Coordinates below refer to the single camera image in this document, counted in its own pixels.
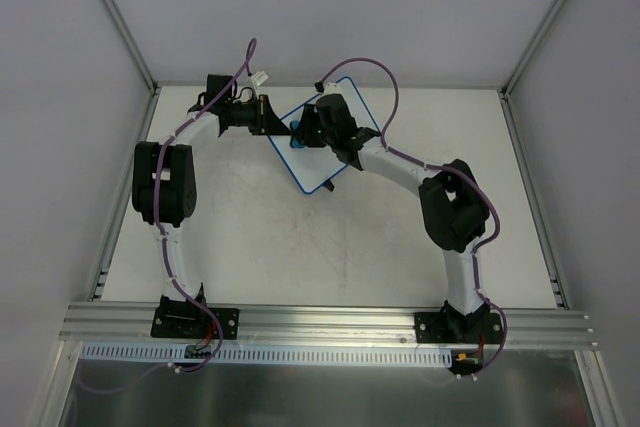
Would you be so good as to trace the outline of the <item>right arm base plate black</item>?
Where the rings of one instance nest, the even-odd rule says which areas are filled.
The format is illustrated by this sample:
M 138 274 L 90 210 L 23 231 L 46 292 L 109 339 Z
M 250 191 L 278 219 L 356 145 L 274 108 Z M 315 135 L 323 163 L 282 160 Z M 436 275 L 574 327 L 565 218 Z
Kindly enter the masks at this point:
M 487 344 L 498 345 L 504 338 L 503 322 L 494 312 L 459 316 L 453 311 L 416 312 L 414 332 L 419 344 Z

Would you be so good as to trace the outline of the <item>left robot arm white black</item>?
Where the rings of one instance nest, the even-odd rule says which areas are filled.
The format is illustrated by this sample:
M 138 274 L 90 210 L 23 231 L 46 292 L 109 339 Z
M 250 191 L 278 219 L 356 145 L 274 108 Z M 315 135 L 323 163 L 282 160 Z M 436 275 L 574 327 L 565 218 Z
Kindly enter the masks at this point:
M 245 128 L 254 136 L 288 136 L 290 130 L 258 88 L 268 76 L 249 76 L 250 96 L 232 92 L 236 79 L 210 75 L 207 87 L 178 127 L 162 142 L 141 141 L 134 149 L 132 205 L 154 235 L 165 274 L 161 304 L 180 306 L 174 325 L 188 337 L 208 328 L 209 314 L 202 275 L 183 245 L 197 204 L 196 150 L 218 139 L 228 128 Z

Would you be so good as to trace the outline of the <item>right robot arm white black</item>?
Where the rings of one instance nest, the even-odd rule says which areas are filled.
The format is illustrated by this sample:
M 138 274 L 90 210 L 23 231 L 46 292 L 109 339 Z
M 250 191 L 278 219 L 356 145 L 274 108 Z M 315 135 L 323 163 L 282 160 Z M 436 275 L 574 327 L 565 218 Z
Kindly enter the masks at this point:
M 377 174 L 419 199 L 428 237 L 441 248 L 448 293 L 433 327 L 459 342 L 480 335 L 490 312 L 480 292 L 477 248 L 490 209 L 464 161 L 428 165 L 385 144 L 383 134 L 357 124 L 340 94 L 321 96 L 290 124 L 294 148 L 328 147 L 345 165 Z

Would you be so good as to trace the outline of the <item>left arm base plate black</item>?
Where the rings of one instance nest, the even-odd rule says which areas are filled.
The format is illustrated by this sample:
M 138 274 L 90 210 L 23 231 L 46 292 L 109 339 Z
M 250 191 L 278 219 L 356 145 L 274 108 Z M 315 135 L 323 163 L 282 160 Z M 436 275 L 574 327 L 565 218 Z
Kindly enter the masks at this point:
M 223 340 L 235 340 L 239 325 L 240 311 L 236 308 L 212 309 L 222 331 Z M 162 296 L 154 311 L 150 335 L 161 339 L 204 339 L 208 334 L 218 339 L 215 322 L 202 309 L 193 303 L 171 300 Z

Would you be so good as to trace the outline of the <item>blue whiteboard eraser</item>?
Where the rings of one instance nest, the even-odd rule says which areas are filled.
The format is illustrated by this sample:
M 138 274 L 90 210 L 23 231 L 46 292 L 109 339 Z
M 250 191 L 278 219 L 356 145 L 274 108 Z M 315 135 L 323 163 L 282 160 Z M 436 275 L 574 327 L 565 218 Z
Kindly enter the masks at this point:
M 300 124 L 299 120 L 293 120 L 290 123 L 291 137 L 290 137 L 289 145 L 292 149 L 302 149 L 305 147 L 303 135 L 301 130 L 299 129 L 299 124 Z

